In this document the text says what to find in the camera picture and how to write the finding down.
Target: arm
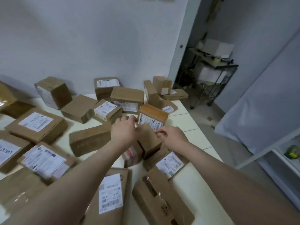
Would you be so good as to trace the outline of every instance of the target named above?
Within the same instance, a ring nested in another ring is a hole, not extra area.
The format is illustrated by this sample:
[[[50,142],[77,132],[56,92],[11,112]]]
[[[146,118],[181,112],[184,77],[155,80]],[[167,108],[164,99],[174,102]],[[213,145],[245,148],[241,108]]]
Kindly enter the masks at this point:
[[[178,127],[163,126],[157,136],[193,164],[235,224],[299,224],[295,208],[191,144]]]
[[[113,163],[136,140],[136,117],[118,118],[111,141],[51,184],[3,224],[78,224]]]

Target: hand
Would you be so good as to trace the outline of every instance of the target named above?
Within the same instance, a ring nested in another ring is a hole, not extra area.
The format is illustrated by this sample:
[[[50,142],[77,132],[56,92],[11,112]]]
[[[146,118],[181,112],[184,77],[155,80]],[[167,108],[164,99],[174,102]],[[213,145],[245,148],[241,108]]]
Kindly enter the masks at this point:
[[[168,149],[182,154],[185,144],[189,144],[187,137],[179,127],[163,126],[156,132],[157,137],[161,139]]]
[[[134,122],[137,122],[137,118],[133,115],[117,118],[111,128],[111,141],[124,146],[126,150],[132,146],[133,142],[137,140]]]

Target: finger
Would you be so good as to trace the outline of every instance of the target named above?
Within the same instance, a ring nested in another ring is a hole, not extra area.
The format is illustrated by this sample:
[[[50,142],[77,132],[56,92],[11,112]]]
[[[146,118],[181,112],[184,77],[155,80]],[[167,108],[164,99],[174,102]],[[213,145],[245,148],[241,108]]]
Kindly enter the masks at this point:
[[[169,127],[168,127],[168,126],[162,126],[162,127],[160,127],[158,130],[156,130],[155,133],[156,133],[156,134],[157,134],[157,133],[161,133],[161,132],[167,133],[168,130],[169,130]]]
[[[121,118],[117,118],[116,120],[115,120],[115,123],[117,124],[117,123],[119,123],[121,121]]]
[[[159,133],[157,134],[157,137],[160,138],[162,141],[163,141],[164,139],[166,139],[166,135],[163,134],[163,133],[161,133],[161,132],[159,132]]]
[[[134,115],[130,115],[129,120],[132,120],[133,122],[137,122],[137,117]]]
[[[121,121],[125,121],[125,120],[128,120],[128,116],[127,115],[125,115],[125,116],[123,116],[122,118],[121,118]]]

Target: white table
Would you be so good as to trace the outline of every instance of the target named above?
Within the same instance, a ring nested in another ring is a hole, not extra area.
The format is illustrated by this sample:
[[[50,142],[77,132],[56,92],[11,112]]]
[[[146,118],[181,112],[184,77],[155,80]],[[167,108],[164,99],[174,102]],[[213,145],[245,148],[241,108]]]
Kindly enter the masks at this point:
[[[86,95],[91,98],[96,98],[95,94]],[[39,108],[53,113],[58,116],[63,116],[59,110],[55,110],[46,106],[40,98],[32,99],[31,102],[38,106]],[[192,117],[189,115],[188,111],[182,105],[179,100],[173,101],[176,106],[178,106],[178,110],[169,115],[169,118],[166,122],[166,125],[178,126],[182,129],[187,136],[188,140],[198,146],[199,148],[205,150],[210,155],[215,158],[220,159],[219,155],[212,148],[212,145],[209,143],[207,138],[201,132],[197,124],[194,122]],[[14,119],[8,116],[0,117],[0,127],[3,129],[6,125],[12,122]],[[85,124],[81,124],[79,122],[75,122],[66,118],[69,126],[65,131],[64,135],[55,141],[55,145],[59,146],[65,152],[72,154],[71,148],[69,146],[69,133],[87,129],[91,127],[95,127],[100,125],[101,123],[91,119]],[[88,158],[95,152],[91,152],[89,154],[83,155],[80,157],[81,160]],[[117,160],[113,167],[121,167],[121,163]],[[16,172],[19,170],[21,166],[17,166],[12,172]],[[146,170],[144,169],[142,162],[139,164],[130,167],[132,170],[132,179],[129,181],[126,190],[125,196],[125,207],[124,207],[124,219],[123,225],[142,225],[148,224],[146,218],[143,213],[139,209],[135,200],[133,199],[131,192],[134,186],[134,183],[140,178],[142,175],[146,174]],[[0,174],[0,180],[4,178],[6,175]],[[222,206],[201,177],[201,175],[197,172],[197,170],[193,167],[191,163],[185,165],[179,172],[176,174],[172,180],[171,184],[177,190],[178,194],[182,197],[184,202],[190,208],[190,210],[195,215],[195,220],[193,224],[199,225],[227,225],[233,224],[227,213],[223,210]],[[5,215],[5,210],[0,206],[0,223],[2,223],[5,219],[8,218],[8,215]]]

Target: door frame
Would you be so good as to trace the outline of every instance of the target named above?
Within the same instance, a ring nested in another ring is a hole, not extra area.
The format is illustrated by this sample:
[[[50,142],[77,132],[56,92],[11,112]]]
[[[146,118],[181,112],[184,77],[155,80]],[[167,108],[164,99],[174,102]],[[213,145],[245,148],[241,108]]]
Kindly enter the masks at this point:
[[[183,55],[185,53],[190,33],[200,6],[201,0],[188,0],[185,8],[185,15],[183,17],[182,25],[179,31],[178,40],[173,54],[168,78],[172,80],[172,87],[174,85],[179,66],[181,64]]]

